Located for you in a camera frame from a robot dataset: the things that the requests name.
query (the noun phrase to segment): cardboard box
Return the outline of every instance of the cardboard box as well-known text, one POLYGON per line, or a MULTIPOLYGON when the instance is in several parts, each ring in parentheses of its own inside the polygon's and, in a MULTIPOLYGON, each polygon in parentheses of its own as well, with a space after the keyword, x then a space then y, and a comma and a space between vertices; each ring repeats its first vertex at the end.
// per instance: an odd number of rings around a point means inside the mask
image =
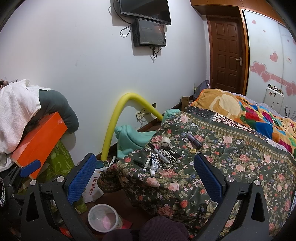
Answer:
POLYGON ((187 111, 189 101, 190 101, 189 97, 182 96, 181 111, 187 111))

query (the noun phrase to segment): white cap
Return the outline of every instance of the white cap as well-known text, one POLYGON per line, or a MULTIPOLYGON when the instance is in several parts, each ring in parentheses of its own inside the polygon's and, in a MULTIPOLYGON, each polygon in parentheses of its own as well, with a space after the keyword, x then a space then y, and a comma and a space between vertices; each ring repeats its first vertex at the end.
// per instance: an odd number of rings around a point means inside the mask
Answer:
POLYGON ((150 169, 150 175, 154 177, 155 176, 155 171, 150 169))

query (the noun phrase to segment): teal cloth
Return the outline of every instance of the teal cloth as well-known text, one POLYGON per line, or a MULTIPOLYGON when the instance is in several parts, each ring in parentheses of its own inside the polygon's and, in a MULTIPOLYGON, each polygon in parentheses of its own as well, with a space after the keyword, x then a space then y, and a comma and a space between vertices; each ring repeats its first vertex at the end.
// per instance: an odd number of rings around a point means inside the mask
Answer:
MULTIPOLYGON (((164 121, 170 118, 172 115, 180 112, 179 109, 166 110, 163 116, 164 121)), ((114 130, 116 134, 117 142, 117 158, 122 159, 134 150, 143 149, 150 141, 156 131, 138 132, 133 129, 131 125, 118 126, 114 130)))
POLYGON ((166 119, 170 118, 172 115, 179 113, 179 112, 180 112, 179 109, 166 110, 165 114, 163 115, 163 120, 161 121, 161 125, 163 125, 163 123, 165 122, 166 119))

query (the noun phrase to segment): wooden cabinet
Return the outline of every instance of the wooden cabinet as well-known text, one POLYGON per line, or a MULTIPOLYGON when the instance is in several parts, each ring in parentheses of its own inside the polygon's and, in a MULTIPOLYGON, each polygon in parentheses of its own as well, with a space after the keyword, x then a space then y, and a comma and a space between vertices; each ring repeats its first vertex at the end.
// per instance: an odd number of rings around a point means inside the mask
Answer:
POLYGON ((191 0, 191 5, 199 12, 200 9, 203 9, 202 12, 200 12, 201 14, 204 14, 204 12, 211 12, 211 5, 237 6, 261 13, 283 23, 281 17, 273 7, 266 2, 266 0, 191 0))

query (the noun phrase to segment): black cable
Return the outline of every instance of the black cable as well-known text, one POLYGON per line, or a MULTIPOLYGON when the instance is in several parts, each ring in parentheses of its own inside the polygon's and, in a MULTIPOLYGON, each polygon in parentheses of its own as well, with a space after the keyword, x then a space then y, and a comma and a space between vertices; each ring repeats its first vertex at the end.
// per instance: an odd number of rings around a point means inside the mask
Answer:
POLYGON ((161 48, 160 50, 158 50, 157 52, 155 52, 155 47, 150 47, 150 49, 152 50, 152 53, 153 53, 153 58, 157 58, 157 53, 159 53, 161 51, 161 49, 163 48, 163 45, 165 44, 165 37, 163 39, 163 43, 161 45, 161 48))
POLYGON ((115 6, 114 6, 114 4, 115 4, 116 1, 117 1, 117 0, 115 0, 115 1, 113 2, 113 8, 114 8, 115 13, 117 14, 117 16, 118 16, 122 21, 124 21, 124 22, 126 22, 126 23, 128 23, 128 24, 131 24, 131 23, 129 23, 128 21, 125 21, 125 20, 119 15, 119 13, 116 11, 115 6))
POLYGON ((120 35, 121 35, 123 38, 126 38, 126 37, 128 36, 128 34, 130 33, 130 31, 131 31, 131 25, 130 25, 130 26, 127 26, 127 27, 125 27, 125 28, 123 28, 123 29, 120 31, 120 35), (130 30, 128 31, 127 34, 123 34, 122 31, 125 30, 125 29, 127 29, 127 28, 130 28, 130 30))

